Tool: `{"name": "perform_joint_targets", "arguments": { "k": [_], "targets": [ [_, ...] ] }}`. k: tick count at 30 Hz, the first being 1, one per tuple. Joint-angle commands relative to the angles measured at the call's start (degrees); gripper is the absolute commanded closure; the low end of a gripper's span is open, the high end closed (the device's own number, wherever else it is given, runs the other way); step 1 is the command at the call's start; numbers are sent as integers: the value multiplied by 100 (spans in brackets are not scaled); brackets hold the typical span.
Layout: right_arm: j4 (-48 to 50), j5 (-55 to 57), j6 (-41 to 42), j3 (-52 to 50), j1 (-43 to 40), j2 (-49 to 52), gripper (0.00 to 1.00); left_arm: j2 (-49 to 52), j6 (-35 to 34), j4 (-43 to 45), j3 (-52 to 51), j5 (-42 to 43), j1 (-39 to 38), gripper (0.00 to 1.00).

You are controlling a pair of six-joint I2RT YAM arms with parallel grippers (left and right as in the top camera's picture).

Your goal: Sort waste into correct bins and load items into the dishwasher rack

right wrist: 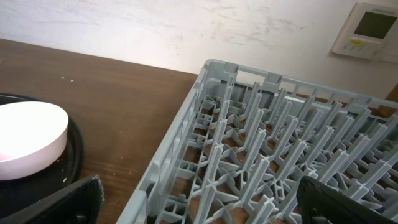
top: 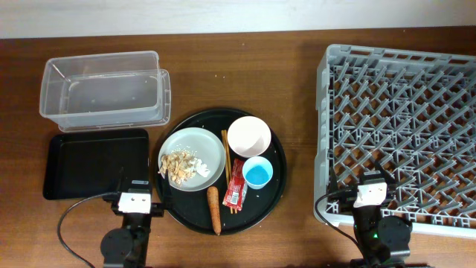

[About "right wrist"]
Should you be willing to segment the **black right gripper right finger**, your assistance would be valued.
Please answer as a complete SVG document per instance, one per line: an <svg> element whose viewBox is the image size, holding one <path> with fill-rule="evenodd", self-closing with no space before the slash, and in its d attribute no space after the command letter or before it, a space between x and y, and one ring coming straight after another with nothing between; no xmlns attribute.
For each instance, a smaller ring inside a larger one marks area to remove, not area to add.
<svg viewBox="0 0 398 224"><path fill-rule="evenodd" d="M301 178L296 198L305 224L395 223L309 176Z"/></svg>

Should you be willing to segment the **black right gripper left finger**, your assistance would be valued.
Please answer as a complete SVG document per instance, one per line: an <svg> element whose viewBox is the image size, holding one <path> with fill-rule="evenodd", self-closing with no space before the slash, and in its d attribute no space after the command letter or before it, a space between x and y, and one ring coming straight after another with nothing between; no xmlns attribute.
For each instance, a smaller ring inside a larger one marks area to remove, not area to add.
<svg viewBox="0 0 398 224"><path fill-rule="evenodd" d="M100 177L89 175L1 219L1 224L92 224L96 223L103 202Z"/></svg>

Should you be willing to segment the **pink bowl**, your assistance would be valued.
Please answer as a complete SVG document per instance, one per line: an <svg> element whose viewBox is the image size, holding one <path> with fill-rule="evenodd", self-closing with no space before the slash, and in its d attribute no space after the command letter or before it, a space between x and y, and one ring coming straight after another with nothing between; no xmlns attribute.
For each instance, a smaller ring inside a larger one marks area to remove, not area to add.
<svg viewBox="0 0 398 224"><path fill-rule="evenodd" d="M54 163L67 143L67 112L51 103L1 106L1 180L35 174Z"/></svg>

